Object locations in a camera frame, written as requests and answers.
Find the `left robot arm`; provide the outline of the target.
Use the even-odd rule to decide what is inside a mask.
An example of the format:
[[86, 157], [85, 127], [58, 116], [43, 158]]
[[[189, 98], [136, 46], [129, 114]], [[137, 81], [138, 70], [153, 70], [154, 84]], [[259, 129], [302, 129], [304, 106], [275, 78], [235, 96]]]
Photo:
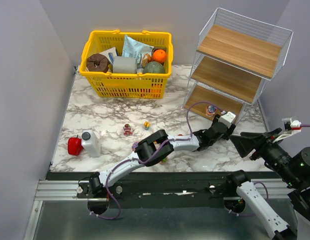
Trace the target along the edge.
[[142, 167], [151, 167], [172, 152], [200, 152], [206, 150], [221, 138], [228, 139], [235, 129], [236, 115], [227, 112], [216, 115], [208, 129], [191, 132], [186, 136], [171, 136], [165, 130], [158, 130], [141, 140], [135, 150], [114, 167], [92, 174], [89, 177], [90, 193], [102, 194], [119, 179]]

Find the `purple bunny cupcake figure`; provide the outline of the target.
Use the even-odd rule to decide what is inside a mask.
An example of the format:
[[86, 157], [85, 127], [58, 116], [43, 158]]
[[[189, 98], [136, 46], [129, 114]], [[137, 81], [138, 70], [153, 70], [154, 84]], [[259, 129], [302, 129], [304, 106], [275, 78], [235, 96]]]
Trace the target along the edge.
[[205, 110], [205, 114], [208, 117], [214, 117], [216, 114], [217, 107], [214, 105], [208, 105]]

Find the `purple bunny pink cake figure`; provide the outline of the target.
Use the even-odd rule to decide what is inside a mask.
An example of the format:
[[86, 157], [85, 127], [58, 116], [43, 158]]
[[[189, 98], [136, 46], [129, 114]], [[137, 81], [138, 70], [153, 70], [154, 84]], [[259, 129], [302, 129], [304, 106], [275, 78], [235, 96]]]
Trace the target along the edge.
[[138, 146], [138, 141], [137, 142], [134, 142], [133, 144], [132, 144], [132, 151], [134, 151], [135, 149], [136, 149], [136, 147]]

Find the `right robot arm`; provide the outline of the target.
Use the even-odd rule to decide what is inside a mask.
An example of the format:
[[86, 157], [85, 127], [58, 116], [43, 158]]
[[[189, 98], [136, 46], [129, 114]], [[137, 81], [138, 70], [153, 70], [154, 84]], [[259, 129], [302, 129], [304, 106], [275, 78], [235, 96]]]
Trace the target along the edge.
[[273, 198], [287, 196], [293, 207], [297, 229], [290, 227], [261, 196], [256, 181], [245, 171], [238, 170], [227, 176], [228, 194], [239, 196], [250, 207], [272, 240], [310, 240], [310, 147], [290, 156], [279, 145], [282, 140], [301, 132], [303, 127], [291, 126], [285, 132], [277, 128], [271, 132], [242, 132], [230, 136], [241, 157], [261, 158], [265, 166], [279, 176], [279, 179], [270, 180], [270, 194]]

